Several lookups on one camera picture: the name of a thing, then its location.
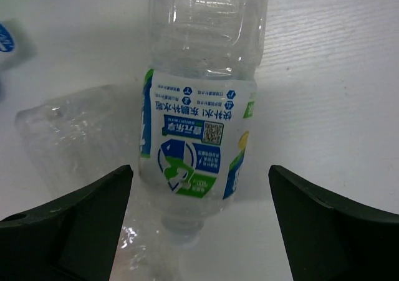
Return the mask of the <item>clear bottle dark blue label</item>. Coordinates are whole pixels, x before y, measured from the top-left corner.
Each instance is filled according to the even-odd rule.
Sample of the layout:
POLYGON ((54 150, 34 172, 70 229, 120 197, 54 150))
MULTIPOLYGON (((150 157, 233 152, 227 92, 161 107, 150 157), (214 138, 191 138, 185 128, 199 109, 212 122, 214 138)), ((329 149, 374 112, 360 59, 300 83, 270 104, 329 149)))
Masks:
POLYGON ((32 37, 17 19, 1 20, 1 72, 27 62, 36 54, 32 37))

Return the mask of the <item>clear unlabelled bottle white cap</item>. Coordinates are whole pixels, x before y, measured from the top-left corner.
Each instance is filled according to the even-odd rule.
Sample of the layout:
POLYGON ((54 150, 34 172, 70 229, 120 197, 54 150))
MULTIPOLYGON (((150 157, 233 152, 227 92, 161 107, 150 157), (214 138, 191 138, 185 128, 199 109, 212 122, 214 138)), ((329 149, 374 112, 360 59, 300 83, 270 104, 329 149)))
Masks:
MULTIPOLYGON (((23 147, 54 198, 120 166, 138 166, 142 96, 131 85, 104 85, 50 99, 15 117, 23 147)), ((179 254, 133 175, 112 280, 179 280, 179 254)))

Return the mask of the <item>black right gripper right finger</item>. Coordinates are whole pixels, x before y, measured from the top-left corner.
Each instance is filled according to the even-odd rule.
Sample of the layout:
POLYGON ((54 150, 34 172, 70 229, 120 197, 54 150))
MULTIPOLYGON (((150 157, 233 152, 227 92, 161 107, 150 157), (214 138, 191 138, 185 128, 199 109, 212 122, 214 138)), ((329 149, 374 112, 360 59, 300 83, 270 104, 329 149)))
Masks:
POLYGON ((398 215, 312 184, 283 166, 269 184, 294 280, 398 280, 398 215))

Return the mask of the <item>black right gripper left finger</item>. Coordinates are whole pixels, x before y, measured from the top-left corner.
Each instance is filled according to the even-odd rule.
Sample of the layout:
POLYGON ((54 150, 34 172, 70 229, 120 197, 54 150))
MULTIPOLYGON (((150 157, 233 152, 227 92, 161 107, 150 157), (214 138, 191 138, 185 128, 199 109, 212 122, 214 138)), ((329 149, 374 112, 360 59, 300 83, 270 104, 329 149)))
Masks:
POLYGON ((133 170, 1 220, 1 280, 108 280, 133 170))

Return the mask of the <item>clear bottle green-blue label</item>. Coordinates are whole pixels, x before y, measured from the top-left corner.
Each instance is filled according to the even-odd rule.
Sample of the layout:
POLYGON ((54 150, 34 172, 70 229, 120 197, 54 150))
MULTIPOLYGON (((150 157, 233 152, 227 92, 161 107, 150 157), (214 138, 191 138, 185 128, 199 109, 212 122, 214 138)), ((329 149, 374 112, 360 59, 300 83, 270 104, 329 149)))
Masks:
POLYGON ((149 0, 138 170, 169 241, 232 200, 254 112, 268 0, 149 0))

